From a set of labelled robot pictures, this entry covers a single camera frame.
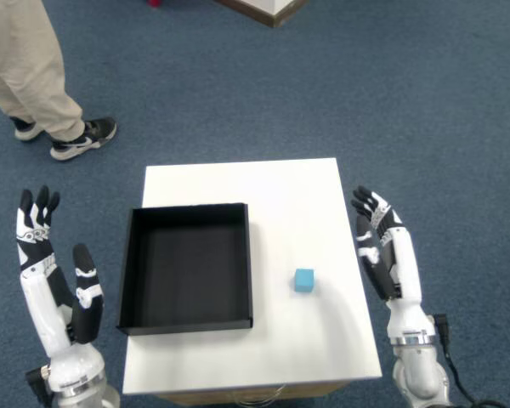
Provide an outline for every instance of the blue carpet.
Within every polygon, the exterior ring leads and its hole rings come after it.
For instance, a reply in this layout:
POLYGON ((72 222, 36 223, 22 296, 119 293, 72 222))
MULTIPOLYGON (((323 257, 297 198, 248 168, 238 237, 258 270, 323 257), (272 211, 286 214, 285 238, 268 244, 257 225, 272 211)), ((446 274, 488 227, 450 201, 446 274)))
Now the blue carpet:
MULTIPOLYGON (((425 311, 449 315, 466 387, 510 407, 510 0, 312 0, 277 30, 209 0, 46 6, 68 92, 119 132, 58 163, 0 114, 0 406, 36 407, 23 374, 46 360, 18 278, 23 188, 61 192, 53 244, 72 285, 73 245, 93 254, 106 295, 95 345, 121 389, 117 293, 145 166, 335 156, 348 195, 359 183, 381 192, 411 230, 425 311)), ((276 407, 406 406, 388 311, 364 282, 383 378, 276 407)))

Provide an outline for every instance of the sneaker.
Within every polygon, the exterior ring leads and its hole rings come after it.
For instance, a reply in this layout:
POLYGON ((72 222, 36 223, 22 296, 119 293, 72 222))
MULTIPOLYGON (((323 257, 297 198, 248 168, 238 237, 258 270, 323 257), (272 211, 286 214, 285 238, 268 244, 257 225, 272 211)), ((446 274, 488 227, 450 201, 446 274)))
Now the sneaker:
POLYGON ((18 117, 11 116, 9 119, 15 125, 15 137, 23 142, 33 140, 38 134, 43 132, 43 128, 36 122, 27 123, 18 117))
POLYGON ((98 149, 116 134, 117 124, 111 117, 85 122, 85 131, 71 142, 53 140, 51 156, 56 160, 70 160, 90 149, 98 149))

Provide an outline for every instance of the khaki pants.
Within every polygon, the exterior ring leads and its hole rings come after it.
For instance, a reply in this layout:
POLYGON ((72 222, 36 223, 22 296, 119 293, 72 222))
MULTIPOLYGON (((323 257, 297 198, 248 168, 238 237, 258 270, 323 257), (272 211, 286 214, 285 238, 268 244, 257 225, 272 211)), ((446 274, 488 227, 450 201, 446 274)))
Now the khaki pants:
POLYGON ((59 42, 42 0, 0 0, 0 109, 71 141, 85 128, 65 92, 59 42))

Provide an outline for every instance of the black tray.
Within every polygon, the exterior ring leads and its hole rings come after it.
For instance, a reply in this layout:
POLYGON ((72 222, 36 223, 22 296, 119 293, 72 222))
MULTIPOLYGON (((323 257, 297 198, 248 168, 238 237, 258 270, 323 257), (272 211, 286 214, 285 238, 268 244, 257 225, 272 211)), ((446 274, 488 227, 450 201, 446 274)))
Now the black tray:
POLYGON ((247 205, 133 209, 119 302, 131 336, 252 327, 247 205))

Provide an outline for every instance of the person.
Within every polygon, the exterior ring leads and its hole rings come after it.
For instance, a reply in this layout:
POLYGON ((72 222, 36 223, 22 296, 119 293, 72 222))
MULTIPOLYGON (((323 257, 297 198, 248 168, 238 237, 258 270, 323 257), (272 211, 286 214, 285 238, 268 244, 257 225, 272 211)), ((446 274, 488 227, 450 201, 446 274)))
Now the person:
POLYGON ((0 0, 0 109, 19 140, 46 131, 51 156, 61 161, 98 149, 117 130, 111 117, 85 122, 66 94, 62 53, 42 0, 0 0))

